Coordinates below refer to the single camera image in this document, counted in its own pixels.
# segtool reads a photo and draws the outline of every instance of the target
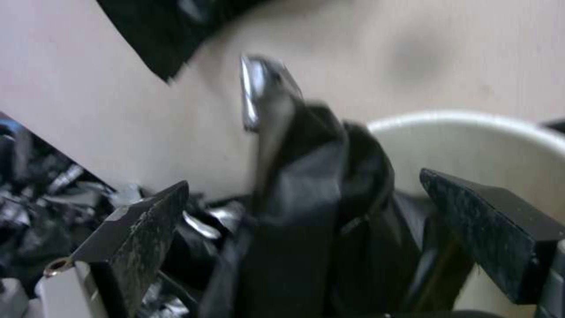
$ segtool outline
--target black metal block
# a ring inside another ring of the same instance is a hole
[[[465,249],[516,304],[540,297],[565,227],[512,192],[422,169],[420,181]]]
[[[135,315],[171,245],[188,195],[183,181],[116,209],[72,255],[90,264],[111,317]]]

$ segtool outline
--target white bucket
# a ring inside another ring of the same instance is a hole
[[[473,182],[504,187],[565,224],[565,139],[533,124],[493,115],[436,111],[368,125],[390,157],[397,189],[422,195],[419,173],[435,169]],[[475,267],[455,309],[530,318],[535,306],[509,302]]]

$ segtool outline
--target shredded black plastic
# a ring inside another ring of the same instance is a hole
[[[98,3],[145,65],[167,81],[207,38],[265,1],[98,0]]]

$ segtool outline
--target white floor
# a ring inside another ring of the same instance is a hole
[[[95,0],[0,2],[0,110],[116,187],[252,171],[238,57],[283,60],[308,98],[367,122],[423,109],[565,117],[565,2],[278,0],[209,41],[167,86]]]

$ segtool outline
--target black plastic scrap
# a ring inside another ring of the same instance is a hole
[[[98,3],[147,67],[167,81],[204,40],[265,1],[98,0]]]
[[[451,309],[472,262],[433,204],[394,194],[394,171],[365,127],[287,91],[276,62],[244,63],[261,88],[251,103],[260,119],[255,191],[199,317]]]

